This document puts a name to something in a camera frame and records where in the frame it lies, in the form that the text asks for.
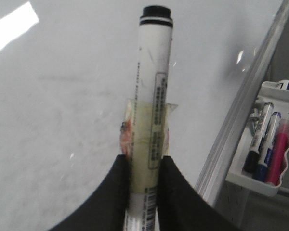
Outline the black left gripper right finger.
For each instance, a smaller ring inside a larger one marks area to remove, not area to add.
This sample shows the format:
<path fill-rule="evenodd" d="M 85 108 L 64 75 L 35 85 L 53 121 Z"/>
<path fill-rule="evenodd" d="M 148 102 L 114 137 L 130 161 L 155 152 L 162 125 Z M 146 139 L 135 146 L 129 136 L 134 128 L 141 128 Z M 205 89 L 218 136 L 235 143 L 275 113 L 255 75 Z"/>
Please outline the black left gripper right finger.
<path fill-rule="evenodd" d="M 157 210 L 161 231 L 237 231 L 191 187 L 170 156 L 160 163 Z"/>

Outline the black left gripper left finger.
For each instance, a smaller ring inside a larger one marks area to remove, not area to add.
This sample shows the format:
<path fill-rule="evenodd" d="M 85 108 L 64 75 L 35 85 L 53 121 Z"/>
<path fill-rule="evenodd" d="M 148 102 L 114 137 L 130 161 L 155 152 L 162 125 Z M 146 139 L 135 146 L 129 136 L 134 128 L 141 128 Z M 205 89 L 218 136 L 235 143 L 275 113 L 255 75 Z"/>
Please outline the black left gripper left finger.
<path fill-rule="evenodd" d="M 121 231 L 129 196 L 129 165 L 123 154 L 115 161 L 98 188 L 52 231 Z"/>

